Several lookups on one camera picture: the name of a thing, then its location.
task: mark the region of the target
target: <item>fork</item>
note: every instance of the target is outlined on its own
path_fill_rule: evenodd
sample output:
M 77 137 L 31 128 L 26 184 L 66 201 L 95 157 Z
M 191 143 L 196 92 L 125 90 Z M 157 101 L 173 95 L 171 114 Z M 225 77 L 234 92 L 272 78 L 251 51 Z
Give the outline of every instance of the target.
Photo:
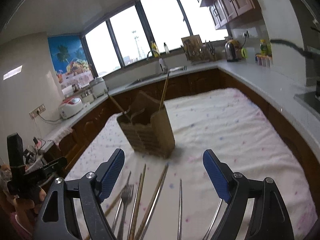
M 128 204 L 130 204 L 132 201 L 133 188 L 134 188 L 134 185 L 129 184 L 126 186 L 125 190 L 121 194 L 121 199 L 123 202 L 123 212 L 122 212 L 122 217 L 121 217 L 121 222 L 120 222 L 120 226 L 119 226 L 117 240 L 123 240 L 123 228 L 124 228 L 125 214 L 127 212 Z

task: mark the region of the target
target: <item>white rice cooker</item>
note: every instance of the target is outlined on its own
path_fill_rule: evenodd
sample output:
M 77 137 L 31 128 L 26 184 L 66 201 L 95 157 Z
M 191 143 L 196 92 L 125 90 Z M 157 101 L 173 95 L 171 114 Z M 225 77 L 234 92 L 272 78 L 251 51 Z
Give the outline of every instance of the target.
M 82 107 L 83 104 L 80 98 L 68 98 L 62 101 L 58 110 L 63 119 L 68 119 L 79 113 Z
M 106 83 L 102 77 L 95 78 L 94 80 L 90 81 L 89 84 L 92 89 L 92 93 L 96 98 L 108 92 Z

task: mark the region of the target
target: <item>metal bolt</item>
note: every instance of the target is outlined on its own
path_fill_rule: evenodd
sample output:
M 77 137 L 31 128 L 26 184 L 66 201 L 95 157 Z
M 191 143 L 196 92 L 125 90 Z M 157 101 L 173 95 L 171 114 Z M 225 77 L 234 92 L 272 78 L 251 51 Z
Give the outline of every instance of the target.
M 273 183 L 273 179 L 272 179 L 272 178 L 270 178 L 270 177 L 267 177 L 267 178 L 266 178 L 266 182 L 268 182 L 268 183 L 272 184 L 272 183 Z
M 242 178 L 242 173 L 240 173 L 240 172 L 235 172 L 235 173 L 233 174 L 233 176 L 235 176 L 235 178 L 237 178 L 237 179 L 240 179 L 240 178 Z
M 54 182 L 55 182 L 56 184 L 60 184 L 62 181 L 63 181 L 63 178 L 56 178 L 56 179 L 54 180 Z
M 88 179 L 92 179 L 92 178 L 94 177 L 94 172 L 88 172 L 87 175 L 86 175 L 86 177 L 87 177 Z

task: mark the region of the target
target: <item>kettle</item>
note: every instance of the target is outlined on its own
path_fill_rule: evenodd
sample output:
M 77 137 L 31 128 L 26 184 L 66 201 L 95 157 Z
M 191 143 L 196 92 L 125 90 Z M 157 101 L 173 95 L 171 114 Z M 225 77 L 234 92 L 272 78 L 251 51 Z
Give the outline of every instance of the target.
M 236 53 L 237 43 L 238 42 L 235 40 L 227 41 L 227 43 L 225 45 L 225 54 L 226 54 L 227 62 L 236 62 L 239 60 L 239 58 L 237 57 L 237 53 Z

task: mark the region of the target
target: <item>person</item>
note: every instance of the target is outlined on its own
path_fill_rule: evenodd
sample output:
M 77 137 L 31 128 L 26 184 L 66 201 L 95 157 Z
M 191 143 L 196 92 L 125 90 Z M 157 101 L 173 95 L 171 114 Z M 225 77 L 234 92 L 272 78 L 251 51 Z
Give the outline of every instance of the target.
M 10 167 L 6 164 L 2 165 L 0 167 L 0 206 L 9 216 L 13 228 L 21 239 L 31 240 L 41 204 L 35 205 L 31 199 L 10 195 L 6 184 L 11 178 Z M 40 201 L 42 202 L 45 197 L 46 192 L 41 189 L 39 192 Z

